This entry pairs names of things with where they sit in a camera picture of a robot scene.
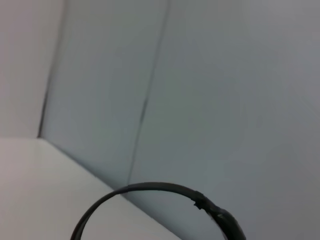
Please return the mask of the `black round teapot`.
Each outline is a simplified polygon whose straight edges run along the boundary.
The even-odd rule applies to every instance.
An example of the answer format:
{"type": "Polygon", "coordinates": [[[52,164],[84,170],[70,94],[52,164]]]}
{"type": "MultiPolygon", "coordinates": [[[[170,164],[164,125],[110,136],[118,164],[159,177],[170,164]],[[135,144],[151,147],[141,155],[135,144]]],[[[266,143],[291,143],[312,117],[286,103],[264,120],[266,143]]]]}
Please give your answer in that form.
{"type": "Polygon", "coordinates": [[[114,190],[98,201],[96,201],[81,217],[77,225],[75,226],[70,240],[81,240],[84,228],[95,210],[107,200],[129,192],[136,191],[163,191],[182,195],[194,201],[194,205],[204,210],[212,220],[217,224],[223,233],[225,240],[247,240],[246,236],[240,227],[238,221],[227,210],[215,205],[210,199],[204,196],[201,192],[190,189],[188,187],[167,183],[167,182],[142,182],[130,184],[125,187],[114,190]]]}

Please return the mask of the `white foam board panel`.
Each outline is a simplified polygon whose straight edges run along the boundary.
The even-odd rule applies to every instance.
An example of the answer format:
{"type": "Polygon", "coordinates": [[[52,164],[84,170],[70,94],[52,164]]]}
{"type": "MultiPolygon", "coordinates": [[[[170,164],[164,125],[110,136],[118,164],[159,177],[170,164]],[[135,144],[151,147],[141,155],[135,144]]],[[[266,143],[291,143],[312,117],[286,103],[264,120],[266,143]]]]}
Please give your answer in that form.
{"type": "Polygon", "coordinates": [[[65,0],[40,135],[127,185],[170,0],[65,0]]]}
{"type": "Polygon", "coordinates": [[[320,240],[320,0],[171,0],[130,182],[320,240]]]}
{"type": "Polygon", "coordinates": [[[0,138],[38,135],[64,0],[0,0],[0,138]]]}

